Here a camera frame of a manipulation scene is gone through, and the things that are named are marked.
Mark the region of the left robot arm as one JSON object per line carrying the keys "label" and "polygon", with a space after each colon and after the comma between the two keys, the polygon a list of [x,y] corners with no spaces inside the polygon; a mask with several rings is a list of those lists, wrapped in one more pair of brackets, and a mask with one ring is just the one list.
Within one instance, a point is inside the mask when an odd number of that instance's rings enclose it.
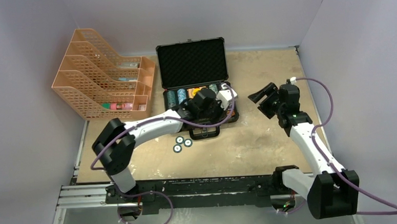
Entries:
{"label": "left robot arm", "polygon": [[133,202],[138,197],[137,183],[129,171],[129,163],[134,149],[141,144],[182,129],[215,128],[229,120],[234,111],[238,94],[226,84],[218,93],[209,88],[201,89],[193,98],[181,101],[165,112],[146,119],[122,122],[118,118],[110,120],[92,145],[97,155],[91,170],[97,170],[101,162],[102,170],[114,183],[118,196],[125,202]]}

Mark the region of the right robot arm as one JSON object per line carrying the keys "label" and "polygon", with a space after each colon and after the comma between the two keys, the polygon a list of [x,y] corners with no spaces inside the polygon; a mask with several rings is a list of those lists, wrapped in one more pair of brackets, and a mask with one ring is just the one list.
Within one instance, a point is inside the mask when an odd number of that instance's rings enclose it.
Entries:
{"label": "right robot arm", "polygon": [[313,176],[297,166],[275,168],[273,188],[278,193],[289,189],[302,196],[315,219],[354,215],[358,209],[358,174],[346,170],[321,142],[308,113],[300,109],[300,89],[287,82],[277,87],[269,83],[248,98],[267,118],[274,116],[286,135],[299,147]]}

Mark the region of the green fifty chip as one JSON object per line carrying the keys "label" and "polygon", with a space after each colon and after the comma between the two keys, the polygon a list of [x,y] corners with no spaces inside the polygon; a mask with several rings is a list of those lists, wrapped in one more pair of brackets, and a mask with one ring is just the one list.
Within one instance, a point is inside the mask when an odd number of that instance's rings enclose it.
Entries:
{"label": "green fifty chip", "polygon": [[181,145],[176,144],[176,145],[173,146],[173,152],[180,153],[181,150],[182,150],[182,146]]}
{"label": "green fifty chip", "polygon": [[181,145],[184,143],[184,138],[182,136],[178,136],[175,139],[176,144]]}
{"label": "green fifty chip", "polygon": [[192,142],[192,140],[189,138],[189,139],[185,139],[183,144],[184,144],[185,147],[189,148],[190,146],[193,145],[193,142]]}

